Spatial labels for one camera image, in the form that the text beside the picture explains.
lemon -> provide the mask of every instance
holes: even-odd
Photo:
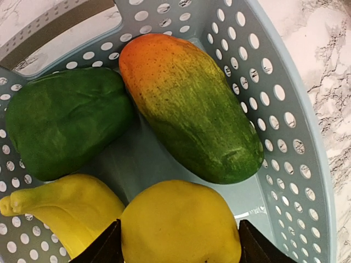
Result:
[[[121,215],[127,263],[238,263],[236,221],[215,190],[182,180],[138,194]]]

marble countertop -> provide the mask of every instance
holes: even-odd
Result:
[[[0,45],[60,0],[0,0]],[[308,91],[324,138],[335,192],[338,263],[351,262],[351,18],[339,0],[259,0],[284,40]],[[52,52],[45,45],[18,68],[33,73],[58,56],[113,28],[121,19],[109,9],[100,17],[103,28],[90,27],[84,38],[74,27],[57,41],[70,37]]]

plastic basket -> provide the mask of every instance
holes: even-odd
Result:
[[[22,85],[66,68],[102,65],[117,69],[119,53],[133,37],[148,32],[173,34],[204,49],[223,69],[233,96],[241,101],[266,147],[263,167],[239,184],[206,183],[178,164],[140,117],[123,138],[82,171],[98,176],[125,203],[166,179],[206,184],[223,195],[237,220],[248,218],[297,262],[336,262],[333,192],[313,108],[282,40],[256,0],[116,0],[122,23],[113,30],[70,51],[35,76],[6,69],[65,26],[112,4],[64,1],[0,49],[0,198],[41,184],[27,174],[4,126],[8,101]],[[49,227],[31,215],[0,216],[0,239],[4,244],[1,262],[69,260]]]

banana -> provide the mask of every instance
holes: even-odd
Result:
[[[48,225],[71,259],[80,255],[124,211],[119,198],[100,180],[71,174],[22,189],[0,200],[4,216],[32,214]]]

green fruit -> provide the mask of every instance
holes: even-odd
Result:
[[[29,82],[11,99],[5,121],[28,172],[52,181],[101,152],[134,115],[118,73],[84,68]]]
[[[148,34],[125,46],[120,70],[158,139],[191,172],[218,184],[257,172],[263,146],[208,54],[188,41]]]

